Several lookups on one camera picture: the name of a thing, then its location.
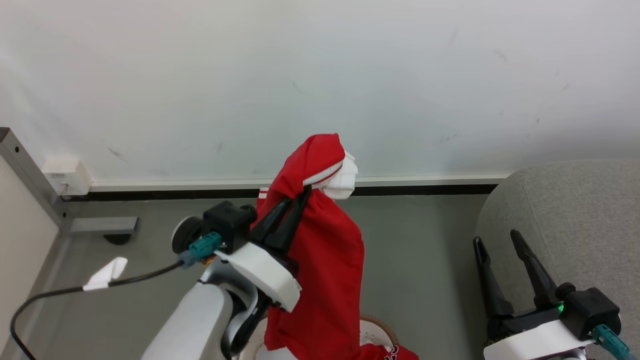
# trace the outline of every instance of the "white panel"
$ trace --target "white panel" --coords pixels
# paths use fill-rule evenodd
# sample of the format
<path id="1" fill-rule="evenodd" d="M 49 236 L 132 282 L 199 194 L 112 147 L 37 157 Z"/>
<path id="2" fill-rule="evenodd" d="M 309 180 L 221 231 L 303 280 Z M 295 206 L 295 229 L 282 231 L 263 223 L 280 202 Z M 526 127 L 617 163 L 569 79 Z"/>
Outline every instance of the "white panel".
<path id="1" fill-rule="evenodd" d="M 0 346 L 9 321 L 27 299 L 58 227 L 0 157 Z"/>
<path id="2" fill-rule="evenodd" d="M 637 156 L 634 0 L 7 0 L 0 123 L 94 180 L 272 179 L 338 132 L 362 177 Z"/>

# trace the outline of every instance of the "red garment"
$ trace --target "red garment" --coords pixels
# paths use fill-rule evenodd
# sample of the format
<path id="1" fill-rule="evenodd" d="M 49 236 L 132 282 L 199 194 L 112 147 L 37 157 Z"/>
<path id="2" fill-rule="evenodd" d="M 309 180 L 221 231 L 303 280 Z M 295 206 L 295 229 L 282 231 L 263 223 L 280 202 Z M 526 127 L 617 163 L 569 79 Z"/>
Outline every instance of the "red garment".
<path id="1" fill-rule="evenodd" d="M 308 138 L 289 156 L 266 198 L 259 199 L 259 220 L 283 196 L 294 198 L 304 185 L 334 176 L 344 157 L 338 134 Z M 292 313 L 269 310 L 267 349 L 287 347 L 298 360 L 417 359 L 404 349 L 406 356 L 398 357 L 384 347 L 360 347 L 362 235 L 352 219 L 319 190 L 309 197 L 289 256 L 300 264 L 302 292 Z"/>

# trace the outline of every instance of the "white power outlet box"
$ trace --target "white power outlet box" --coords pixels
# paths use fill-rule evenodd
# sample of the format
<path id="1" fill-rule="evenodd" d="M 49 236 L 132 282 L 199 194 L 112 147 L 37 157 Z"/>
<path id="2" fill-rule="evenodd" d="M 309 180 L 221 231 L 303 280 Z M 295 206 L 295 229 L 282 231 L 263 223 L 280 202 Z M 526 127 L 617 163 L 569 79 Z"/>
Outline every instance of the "white power outlet box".
<path id="1" fill-rule="evenodd" d="M 42 173 L 58 195 L 86 195 L 91 188 L 91 176 L 80 160 L 64 156 L 48 158 Z"/>

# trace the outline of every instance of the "gray fabric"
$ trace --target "gray fabric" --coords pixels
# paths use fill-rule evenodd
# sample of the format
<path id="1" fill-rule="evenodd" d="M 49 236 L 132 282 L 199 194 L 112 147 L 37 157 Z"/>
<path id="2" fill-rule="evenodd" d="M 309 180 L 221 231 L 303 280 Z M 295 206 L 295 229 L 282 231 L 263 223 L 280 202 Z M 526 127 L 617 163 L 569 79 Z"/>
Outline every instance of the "gray fabric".
<path id="1" fill-rule="evenodd" d="M 533 290 L 509 231 L 518 229 L 556 284 L 597 287 L 621 309 L 621 338 L 640 354 L 640 161 L 552 163 L 509 176 L 487 199 L 476 233 L 516 309 Z M 596 359 L 613 359 L 589 347 Z"/>

